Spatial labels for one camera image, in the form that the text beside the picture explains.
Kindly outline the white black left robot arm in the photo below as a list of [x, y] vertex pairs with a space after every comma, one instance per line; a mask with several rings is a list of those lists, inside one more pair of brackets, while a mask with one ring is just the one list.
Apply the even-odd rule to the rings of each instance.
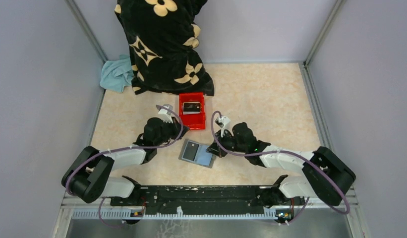
[[172, 122], [150, 118], [143, 133], [130, 146], [107, 151], [85, 147], [63, 175], [61, 185], [68, 194], [85, 203], [100, 197], [120, 197], [129, 205], [136, 205], [142, 198], [141, 190], [136, 188], [140, 185], [126, 176], [111, 177], [111, 172], [151, 161], [159, 148], [182, 139], [188, 131], [189, 127], [176, 118]]

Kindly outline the red plastic bin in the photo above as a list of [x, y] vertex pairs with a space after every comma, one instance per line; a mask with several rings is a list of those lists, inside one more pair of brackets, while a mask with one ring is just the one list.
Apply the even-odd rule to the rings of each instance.
[[179, 95], [179, 114], [190, 130], [206, 129], [205, 98], [201, 92]]

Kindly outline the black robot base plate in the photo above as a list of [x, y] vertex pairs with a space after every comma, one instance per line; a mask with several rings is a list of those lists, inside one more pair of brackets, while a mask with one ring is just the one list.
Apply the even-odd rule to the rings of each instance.
[[127, 198], [111, 198], [112, 206], [138, 206], [146, 215], [262, 215], [265, 209], [303, 205], [302, 197], [286, 198], [271, 185], [162, 186], [135, 188]]

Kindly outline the black credit card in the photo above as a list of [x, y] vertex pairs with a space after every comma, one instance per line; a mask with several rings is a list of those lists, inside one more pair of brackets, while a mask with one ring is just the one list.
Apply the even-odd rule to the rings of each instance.
[[189, 160], [189, 161], [194, 161], [196, 154], [198, 152], [198, 149], [199, 149], [199, 144], [196, 144], [191, 141], [187, 142], [183, 155], [182, 155], [182, 158]]

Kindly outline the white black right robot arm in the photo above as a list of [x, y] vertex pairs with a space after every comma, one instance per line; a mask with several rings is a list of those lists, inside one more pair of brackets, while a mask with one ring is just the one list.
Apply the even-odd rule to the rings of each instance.
[[258, 140], [246, 123], [232, 131], [216, 119], [220, 130], [213, 132], [214, 142], [207, 152], [218, 157], [227, 154], [244, 157], [250, 164], [263, 168], [281, 168], [294, 172], [284, 175], [273, 186], [272, 198], [286, 204], [294, 197], [316, 197], [327, 205], [338, 206], [356, 180], [355, 173], [328, 147], [314, 151], [293, 151]]

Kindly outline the grey card holder wallet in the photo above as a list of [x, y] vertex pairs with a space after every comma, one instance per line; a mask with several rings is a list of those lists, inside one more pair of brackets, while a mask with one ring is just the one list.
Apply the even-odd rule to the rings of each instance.
[[[186, 159], [182, 158], [184, 149], [186, 147], [186, 143], [189, 142], [189, 141], [194, 142], [196, 144], [199, 144], [199, 149], [198, 149], [198, 152], [196, 154], [196, 157], [195, 157], [194, 161], [189, 161], [189, 160], [186, 160]], [[189, 162], [189, 163], [199, 165], [199, 166], [203, 166], [203, 167], [206, 167], [206, 168], [212, 168], [213, 163], [215, 161], [215, 155], [213, 155], [212, 153], [207, 152], [208, 148], [209, 148], [209, 145], [207, 145], [207, 144], [202, 144], [202, 143], [199, 143], [199, 142], [196, 142], [196, 141], [186, 139], [184, 141], [184, 144], [183, 144], [182, 148], [181, 148], [178, 159], [181, 160], [181, 161]]]

